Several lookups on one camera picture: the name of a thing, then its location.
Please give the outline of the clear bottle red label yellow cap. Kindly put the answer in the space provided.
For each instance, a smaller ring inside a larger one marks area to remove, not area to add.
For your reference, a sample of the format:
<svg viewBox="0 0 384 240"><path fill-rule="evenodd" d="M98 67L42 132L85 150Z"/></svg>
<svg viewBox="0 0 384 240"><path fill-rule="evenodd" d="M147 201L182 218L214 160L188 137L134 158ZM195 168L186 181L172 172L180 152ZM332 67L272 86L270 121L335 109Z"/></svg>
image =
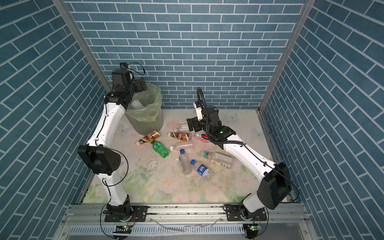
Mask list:
<svg viewBox="0 0 384 240"><path fill-rule="evenodd" d="M205 133L194 133L194 138L197 141L200 141L203 143L209 143L210 142L210 140L208 139L208 137Z"/></svg>

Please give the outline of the brown Nescafe coffee bottle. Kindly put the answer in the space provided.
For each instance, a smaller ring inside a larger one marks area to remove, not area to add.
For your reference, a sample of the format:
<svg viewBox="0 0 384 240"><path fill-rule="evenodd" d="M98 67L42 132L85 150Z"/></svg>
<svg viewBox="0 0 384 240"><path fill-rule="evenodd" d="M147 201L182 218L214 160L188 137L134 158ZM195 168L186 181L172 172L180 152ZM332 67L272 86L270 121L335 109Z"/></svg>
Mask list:
<svg viewBox="0 0 384 240"><path fill-rule="evenodd" d="M182 141L182 142L189 142L191 140L191 135L190 134L187 134L187 133L181 133L181 132L169 132L168 133L168 136L170 138L174 138L174 139L177 139L179 141Z"/></svg>

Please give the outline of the square clear tea bottle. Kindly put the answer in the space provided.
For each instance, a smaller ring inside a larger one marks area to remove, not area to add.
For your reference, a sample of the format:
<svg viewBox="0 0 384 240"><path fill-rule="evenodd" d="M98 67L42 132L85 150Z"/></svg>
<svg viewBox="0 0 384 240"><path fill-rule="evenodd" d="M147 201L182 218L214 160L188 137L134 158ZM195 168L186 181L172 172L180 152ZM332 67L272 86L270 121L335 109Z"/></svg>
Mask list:
<svg viewBox="0 0 384 240"><path fill-rule="evenodd" d="M188 124L180 124L176 128L174 128L175 132L189 132L190 128Z"/></svg>

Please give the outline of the large clear bottle green label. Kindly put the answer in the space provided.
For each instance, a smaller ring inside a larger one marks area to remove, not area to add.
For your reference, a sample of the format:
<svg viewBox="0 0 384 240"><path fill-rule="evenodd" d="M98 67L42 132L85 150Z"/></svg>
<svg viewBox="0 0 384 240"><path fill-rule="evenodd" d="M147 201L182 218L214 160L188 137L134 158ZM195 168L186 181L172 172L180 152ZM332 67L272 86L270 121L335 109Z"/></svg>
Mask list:
<svg viewBox="0 0 384 240"><path fill-rule="evenodd" d="M217 152L207 152L207 151L201 151L200 156L208 159L213 164L230 169L233 163L233 158L217 153Z"/></svg>

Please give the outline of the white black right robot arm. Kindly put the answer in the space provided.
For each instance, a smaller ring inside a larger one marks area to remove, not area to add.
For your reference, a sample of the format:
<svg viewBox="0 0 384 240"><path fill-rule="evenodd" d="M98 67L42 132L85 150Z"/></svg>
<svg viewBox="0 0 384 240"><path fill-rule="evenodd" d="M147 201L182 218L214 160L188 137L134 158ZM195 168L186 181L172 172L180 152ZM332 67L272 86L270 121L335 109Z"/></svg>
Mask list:
<svg viewBox="0 0 384 240"><path fill-rule="evenodd" d="M215 107L194 103L194 108L197 116L187 119L189 130L204 131L204 139L240 160L260 180L257 191L239 203L241 216L248 220L258 210L274 210L292 190L287 165L276 164L248 147L234 130L222 125Z"/></svg>

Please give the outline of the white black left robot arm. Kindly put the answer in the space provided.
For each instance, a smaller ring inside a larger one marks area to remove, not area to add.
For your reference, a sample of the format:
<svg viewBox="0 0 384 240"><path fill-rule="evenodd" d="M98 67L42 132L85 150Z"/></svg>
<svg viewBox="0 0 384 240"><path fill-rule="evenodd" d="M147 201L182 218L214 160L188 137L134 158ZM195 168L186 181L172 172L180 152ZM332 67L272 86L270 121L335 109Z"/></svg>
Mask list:
<svg viewBox="0 0 384 240"><path fill-rule="evenodd" d="M85 165L101 180L109 197L106 219L110 222L127 222L134 210L119 176L121 159L125 155L112 148L118 123L125 114L135 93L147 90L146 83L135 79L129 68L112 72L113 88L104 98L102 116L91 138L78 147L78 154Z"/></svg>

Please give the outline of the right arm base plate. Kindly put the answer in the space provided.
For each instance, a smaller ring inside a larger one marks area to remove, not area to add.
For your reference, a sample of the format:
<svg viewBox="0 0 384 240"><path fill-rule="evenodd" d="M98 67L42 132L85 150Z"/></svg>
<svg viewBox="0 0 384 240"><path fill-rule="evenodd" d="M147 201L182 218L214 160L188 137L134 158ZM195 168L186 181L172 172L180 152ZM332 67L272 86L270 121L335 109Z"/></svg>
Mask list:
<svg viewBox="0 0 384 240"><path fill-rule="evenodd" d="M264 208L261 208L253 213L246 210L243 205L224 204L223 210L226 213L227 221L266 221L267 215Z"/></svg>

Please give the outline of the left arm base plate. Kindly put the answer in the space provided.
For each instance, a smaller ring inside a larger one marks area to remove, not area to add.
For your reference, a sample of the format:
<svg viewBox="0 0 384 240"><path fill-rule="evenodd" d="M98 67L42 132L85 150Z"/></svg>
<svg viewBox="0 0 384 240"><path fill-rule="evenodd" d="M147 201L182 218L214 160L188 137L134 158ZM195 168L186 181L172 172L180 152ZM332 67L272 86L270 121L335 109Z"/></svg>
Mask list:
<svg viewBox="0 0 384 240"><path fill-rule="evenodd" d="M123 206L107 205L107 209L103 211L106 215L105 222L119 223L119 222L145 222L148 212L148 206L130 206L129 208Z"/></svg>

